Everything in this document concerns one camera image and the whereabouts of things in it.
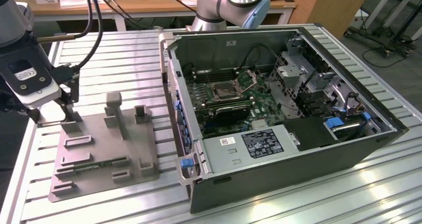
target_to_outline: power supply label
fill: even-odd
[[[244,134],[242,139],[253,158],[265,157],[285,151],[273,129]]]

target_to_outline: wooden cabinet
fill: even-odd
[[[289,24],[321,23],[341,38],[365,0],[294,0]]]

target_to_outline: white box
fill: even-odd
[[[369,14],[363,11],[361,9],[359,10],[356,17],[351,23],[351,26],[356,27],[357,29],[360,29],[364,25],[364,22],[368,20]]]
[[[103,0],[98,0],[98,1],[99,1],[99,4],[106,4]],[[87,0],[61,0],[62,9],[71,9],[71,8],[79,8],[79,7],[87,7]]]

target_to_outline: slotted aluminum surface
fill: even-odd
[[[102,112],[105,93],[121,91],[123,108],[146,104],[154,114],[161,178],[157,181],[51,203],[59,126],[29,125],[0,223],[417,223],[422,220],[421,113],[324,28],[305,26],[411,131],[355,168],[224,207],[190,214],[178,183],[176,143],[160,75],[158,31],[110,32],[82,70],[82,115]],[[59,43],[55,65],[78,63],[94,44],[90,34]]]

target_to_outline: circuit board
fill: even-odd
[[[200,127],[205,138],[245,132],[257,124],[281,124],[285,115],[273,98],[264,74],[242,71],[236,80],[188,84]],[[217,121],[218,112],[228,111]]]

